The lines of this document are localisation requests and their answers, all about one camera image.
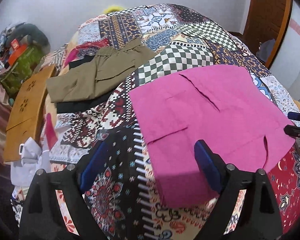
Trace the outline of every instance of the pink cloth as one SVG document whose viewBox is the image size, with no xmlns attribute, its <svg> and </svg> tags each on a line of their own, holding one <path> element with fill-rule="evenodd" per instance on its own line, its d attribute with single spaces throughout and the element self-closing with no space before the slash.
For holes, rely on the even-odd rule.
<svg viewBox="0 0 300 240">
<path fill-rule="evenodd" d="M 194 158 L 196 141 L 203 139 L 225 163 L 251 172 L 270 171 L 295 142 L 283 131 L 292 122 L 243 67 L 187 69 L 129 95 L 168 207 L 202 204 L 217 194 Z"/>
<path fill-rule="evenodd" d="M 45 134 L 47 137 L 47 143 L 48 143 L 48 148 L 49 150 L 52 149 L 52 147 L 56 144 L 58 141 L 58 137 L 56 135 L 56 132 L 53 128 L 52 120 L 51 120 L 51 114 L 47 113 L 46 115 L 46 130 Z"/>
<path fill-rule="evenodd" d="M 80 49 L 90 49 L 90 48 L 100 49 L 102 47 L 107 47 L 107 46 L 109 46 L 108 38 L 104 38 L 102 40 L 93 41 L 93 42 L 89 41 L 82 45 L 78 45 L 73 50 L 71 50 L 70 53 L 68 54 L 68 56 L 65 60 L 65 66 L 77 58 L 77 55 L 78 55 Z"/>
</svg>

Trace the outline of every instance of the blue gripper pad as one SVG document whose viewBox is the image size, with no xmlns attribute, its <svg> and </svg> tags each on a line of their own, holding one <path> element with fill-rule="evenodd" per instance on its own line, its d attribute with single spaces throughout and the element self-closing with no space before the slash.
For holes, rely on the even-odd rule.
<svg viewBox="0 0 300 240">
<path fill-rule="evenodd" d="M 85 170 L 81 173 L 80 191 L 82 194 L 91 188 L 97 175 L 104 169 L 104 164 L 108 158 L 107 152 L 108 146 L 105 142 L 102 142 L 95 150 Z"/>
<path fill-rule="evenodd" d="M 211 154 L 213 154 L 211 150 L 209 148 L 207 149 L 207 146 L 203 145 L 200 141 L 194 144 L 194 158 L 199 168 L 205 174 L 211 189 L 221 193 L 223 187 L 221 175 L 212 161 Z"/>
<path fill-rule="evenodd" d="M 288 113 L 288 118 L 290 120 L 300 121 L 300 113 L 289 112 Z"/>
</svg>

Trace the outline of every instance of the metal screw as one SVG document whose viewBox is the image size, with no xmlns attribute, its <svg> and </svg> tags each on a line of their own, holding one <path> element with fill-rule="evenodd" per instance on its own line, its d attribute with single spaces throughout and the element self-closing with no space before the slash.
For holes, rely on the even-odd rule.
<svg viewBox="0 0 300 240">
<path fill-rule="evenodd" d="M 75 168 L 75 165 L 74 165 L 74 164 L 69 164 L 69 165 L 67 166 L 67 170 L 68 170 L 68 171 L 72 171 L 74 168 Z"/>
<path fill-rule="evenodd" d="M 260 175 L 266 175 L 266 171 L 264 169 L 258 169 L 257 172 L 260 174 Z"/>
<path fill-rule="evenodd" d="M 41 175 L 41 174 L 43 174 L 43 169 L 39 169 L 39 170 L 37 170 L 37 175 Z"/>
<path fill-rule="evenodd" d="M 231 164 L 231 163 L 229 163 L 229 164 L 227 164 L 227 169 L 229 170 L 229 171 L 233 171 L 234 169 L 235 169 L 235 166 L 233 165 L 233 164 Z"/>
</svg>

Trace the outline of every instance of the wooden door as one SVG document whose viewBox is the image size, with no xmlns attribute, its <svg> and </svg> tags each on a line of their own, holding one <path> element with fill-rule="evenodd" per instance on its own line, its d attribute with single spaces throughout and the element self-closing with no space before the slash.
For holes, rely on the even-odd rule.
<svg viewBox="0 0 300 240">
<path fill-rule="evenodd" d="M 243 39 L 253 54 L 258 51 L 260 42 L 277 39 L 286 9 L 286 1 L 251 0 Z"/>
</svg>

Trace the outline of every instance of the red fabric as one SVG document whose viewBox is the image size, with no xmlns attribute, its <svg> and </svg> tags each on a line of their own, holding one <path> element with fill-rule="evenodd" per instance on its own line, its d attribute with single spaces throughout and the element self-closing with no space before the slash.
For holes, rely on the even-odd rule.
<svg viewBox="0 0 300 240">
<path fill-rule="evenodd" d="M 56 136 L 56 132 L 54 131 L 53 125 L 52 125 L 52 120 L 51 120 L 51 114 L 48 113 L 46 115 L 46 137 L 47 137 L 47 143 L 48 143 L 48 148 L 49 150 L 52 149 L 52 147 L 56 144 L 58 141 L 58 138 Z"/>
<path fill-rule="evenodd" d="M 268 177 L 279 206 L 283 232 L 286 233 L 300 214 L 300 155 L 294 147 L 268 173 Z"/>
<path fill-rule="evenodd" d="M 78 45 L 76 46 L 73 50 L 71 50 L 71 52 L 68 54 L 66 60 L 65 60 L 65 66 L 69 64 L 69 62 L 73 61 L 76 59 L 77 54 L 79 52 L 79 49 L 89 49 L 91 47 L 96 47 L 96 48 L 102 48 L 102 47 L 107 47 L 109 46 L 109 39 L 108 38 L 104 38 L 100 41 L 94 41 L 94 42 L 86 42 L 82 45 Z"/>
</svg>

